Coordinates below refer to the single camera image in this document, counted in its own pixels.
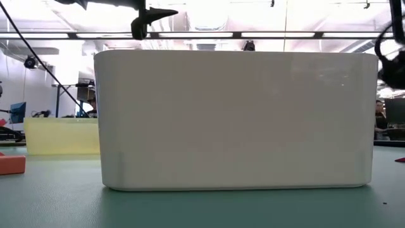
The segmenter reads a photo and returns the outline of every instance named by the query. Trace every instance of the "green tabletop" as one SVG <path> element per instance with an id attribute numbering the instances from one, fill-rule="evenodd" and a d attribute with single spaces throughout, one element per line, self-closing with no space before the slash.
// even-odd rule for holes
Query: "green tabletop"
<path id="1" fill-rule="evenodd" d="M 0 227 L 403 228 L 404 156 L 375 148 L 371 184 L 352 189 L 171 193 L 104 187 L 98 156 L 28 156 L 25 174 L 0 176 Z"/>

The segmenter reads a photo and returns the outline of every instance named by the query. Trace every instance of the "yellow translucent container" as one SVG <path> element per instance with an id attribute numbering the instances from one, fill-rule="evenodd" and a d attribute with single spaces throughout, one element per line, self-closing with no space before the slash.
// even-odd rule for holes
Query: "yellow translucent container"
<path id="1" fill-rule="evenodd" d="M 29 155 L 96 155 L 100 153 L 96 118 L 26 118 Z"/>

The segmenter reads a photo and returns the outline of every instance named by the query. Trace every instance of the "white plastic bin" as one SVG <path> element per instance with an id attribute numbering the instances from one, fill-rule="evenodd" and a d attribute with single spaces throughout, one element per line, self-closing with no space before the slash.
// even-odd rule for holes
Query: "white plastic bin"
<path id="1" fill-rule="evenodd" d="M 100 153 L 96 118 L 26 118 L 29 155 L 96 155 Z"/>
<path id="2" fill-rule="evenodd" d="M 371 180 L 376 56 L 115 50 L 94 59 L 108 187 L 354 187 Z"/>

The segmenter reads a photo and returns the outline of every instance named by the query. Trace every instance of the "orange block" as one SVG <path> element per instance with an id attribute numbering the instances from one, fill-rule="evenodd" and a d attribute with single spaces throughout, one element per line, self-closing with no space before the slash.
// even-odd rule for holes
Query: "orange block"
<path id="1" fill-rule="evenodd" d="M 0 153 L 0 175 L 25 173 L 25 156 L 5 156 Z"/>

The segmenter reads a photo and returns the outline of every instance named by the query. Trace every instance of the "person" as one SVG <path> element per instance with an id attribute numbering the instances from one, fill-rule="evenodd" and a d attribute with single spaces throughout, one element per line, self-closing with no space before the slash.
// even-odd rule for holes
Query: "person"
<path id="1" fill-rule="evenodd" d="M 384 115 L 383 103 L 379 100 L 375 102 L 375 125 L 374 140 L 390 140 L 387 135 L 388 122 Z"/>
<path id="2" fill-rule="evenodd" d="M 97 118 L 97 101 L 96 98 L 90 99 L 87 102 L 93 107 L 93 110 L 88 111 L 87 114 L 90 118 Z"/>

